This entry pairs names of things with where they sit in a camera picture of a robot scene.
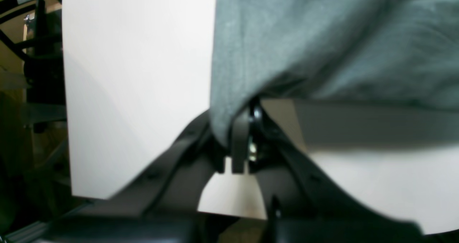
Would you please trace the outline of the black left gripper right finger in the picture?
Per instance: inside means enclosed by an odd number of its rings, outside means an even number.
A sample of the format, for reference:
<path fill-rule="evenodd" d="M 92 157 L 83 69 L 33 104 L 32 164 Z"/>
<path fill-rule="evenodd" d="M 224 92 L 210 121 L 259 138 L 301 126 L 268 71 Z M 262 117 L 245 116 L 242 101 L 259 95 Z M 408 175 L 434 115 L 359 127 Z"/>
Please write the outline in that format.
<path fill-rule="evenodd" d="M 232 172 L 257 179 L 268 224 L 263 243 L 423 243 L 412 222 L 384 217 L 346 193 L 248 102 L 231 128 Z"/>

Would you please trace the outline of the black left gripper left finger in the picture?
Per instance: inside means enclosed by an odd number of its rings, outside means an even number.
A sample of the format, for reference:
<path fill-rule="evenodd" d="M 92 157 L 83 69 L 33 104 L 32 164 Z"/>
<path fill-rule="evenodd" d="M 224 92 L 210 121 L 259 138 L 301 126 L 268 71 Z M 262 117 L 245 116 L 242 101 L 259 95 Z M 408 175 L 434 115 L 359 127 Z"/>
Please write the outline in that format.
<path fill-rule="evenodd" d="M 225 150 L 205 111 L 134 181 L 101 200 L 52 222 L 41 243 L 199 243 L 202 192 L 225 170 Z"/>

